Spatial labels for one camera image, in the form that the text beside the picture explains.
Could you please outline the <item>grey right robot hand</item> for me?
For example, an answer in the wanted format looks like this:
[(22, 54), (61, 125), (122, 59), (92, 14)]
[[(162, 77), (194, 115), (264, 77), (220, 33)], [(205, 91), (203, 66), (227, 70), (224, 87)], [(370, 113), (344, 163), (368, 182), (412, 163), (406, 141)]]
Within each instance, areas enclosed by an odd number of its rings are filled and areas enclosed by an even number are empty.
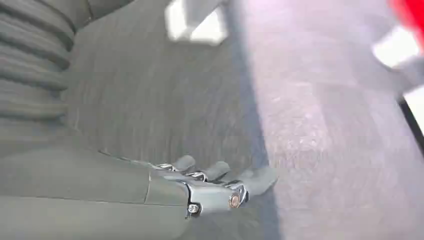
[(277, 181), (270, 167), (225, 178), (217, 162), (191, 171), (115, 157), (78, 138), (0, 142), (3, 240), (174, 240), (197, 219), (233, 212)]

